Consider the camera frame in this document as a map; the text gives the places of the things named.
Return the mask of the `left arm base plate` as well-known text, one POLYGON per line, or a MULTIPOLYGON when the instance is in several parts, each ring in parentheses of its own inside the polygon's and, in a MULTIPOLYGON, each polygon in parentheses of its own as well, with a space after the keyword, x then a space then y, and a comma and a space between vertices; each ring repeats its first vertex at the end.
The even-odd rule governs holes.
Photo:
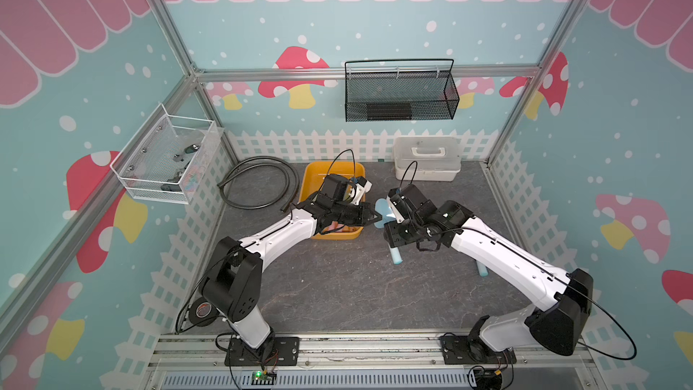
POLYGON ((239 337, 230 340, 224 364, 227 367, 294 367, 298 363, 301 339, 271 336, 259 348, 251 348, 239 337))

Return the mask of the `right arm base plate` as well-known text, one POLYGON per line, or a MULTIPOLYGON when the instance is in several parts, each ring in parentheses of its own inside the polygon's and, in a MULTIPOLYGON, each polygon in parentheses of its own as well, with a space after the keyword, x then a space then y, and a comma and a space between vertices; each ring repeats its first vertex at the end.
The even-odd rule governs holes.
POLYGON ((510 348, 492 351, 482 341, 470 341, 469 337, 464 335, 446 332, 439 337, 439 343, 446 365, 488 365, 504 369, 517 362, 516 355, 510 348))

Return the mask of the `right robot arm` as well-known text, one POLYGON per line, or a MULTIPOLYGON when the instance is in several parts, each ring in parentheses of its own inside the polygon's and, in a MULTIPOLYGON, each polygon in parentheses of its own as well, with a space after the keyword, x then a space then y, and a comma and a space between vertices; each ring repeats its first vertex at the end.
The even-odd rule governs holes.
POLYGON ((468 339, 493 352, 539 344, 569 357, 591 314, 593 277, 550 265, 488 227, 470 209, 448 200, 436 206, 414 185, 386 198, 395 218, 384 225, 392 248, 433 242, 473 258, 513 285, 530 305, 502 316, 482 317, 468 339))

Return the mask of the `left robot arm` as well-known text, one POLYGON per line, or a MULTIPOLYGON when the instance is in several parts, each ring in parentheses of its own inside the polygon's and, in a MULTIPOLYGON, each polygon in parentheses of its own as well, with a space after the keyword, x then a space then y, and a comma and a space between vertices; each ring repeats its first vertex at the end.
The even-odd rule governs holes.
POLYGON ((247 348, 267 351, 274 336, 257 306, 263 271, 304 240, 330 233, 333 224, 362 228, 381 220, 374 205, 365 201, 371 188, 363 176, 348 179, 331 173, 317 191, 274 225, 240 240, 226 237, 218 241, 199 292, 227 319, 247 348))

